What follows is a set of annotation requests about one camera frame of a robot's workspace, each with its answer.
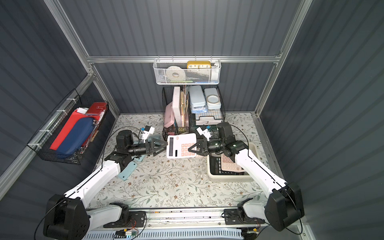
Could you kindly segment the pink calculator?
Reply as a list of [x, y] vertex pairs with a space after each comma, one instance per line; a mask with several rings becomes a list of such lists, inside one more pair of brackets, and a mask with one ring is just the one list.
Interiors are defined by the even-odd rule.
[[244, 173], [245, 170], [238, 164], [234, 163], [229, 157], [221, 155], [221, 169], [226, 172]]
[[196, 153], [189, 151], [189, 148], [197, 143], [197, 137], [194, 133], [168, 136], [167, 142], [166, 154], [168, 159], [194, 158], [197, 156]]

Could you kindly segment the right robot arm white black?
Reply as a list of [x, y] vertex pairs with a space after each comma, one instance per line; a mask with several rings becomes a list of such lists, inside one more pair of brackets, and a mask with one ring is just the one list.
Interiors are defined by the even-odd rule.
[[273, 173], [250, 150], [249, 142], [237, 140], [233, 125], [222, 122], [216, 126], [218, 138], [212, 138], [209, 127], [198, 127], [203, 136], [189, 147], [189, 151], [200, 156], [224, 154], [239, 165], [259, 185], [267, 200], [249, 199], [241, 209], [249, 218], [263, 219], [276, 231], [283, 231], [305, 215], [301, 188], [296, 183], [287, 183]]

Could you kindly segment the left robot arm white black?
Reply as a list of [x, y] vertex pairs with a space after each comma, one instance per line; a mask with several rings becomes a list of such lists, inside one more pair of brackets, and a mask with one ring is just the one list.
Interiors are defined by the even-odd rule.
[[133, 157], [156, 156], [168, 143], [153, 138], [134, 143], [130, 130], [118, 132], [115, 151], [110, 153], [94, 172], [62, 195], [53, 195], [46, 207], [43, 235], [56, 240], [81, 240], [98, 227], [125, 227], [130, 224], [129, 206], [112, 203], [98, 209], [88, 209], [90, 201], [114, 177], [123, 172]]

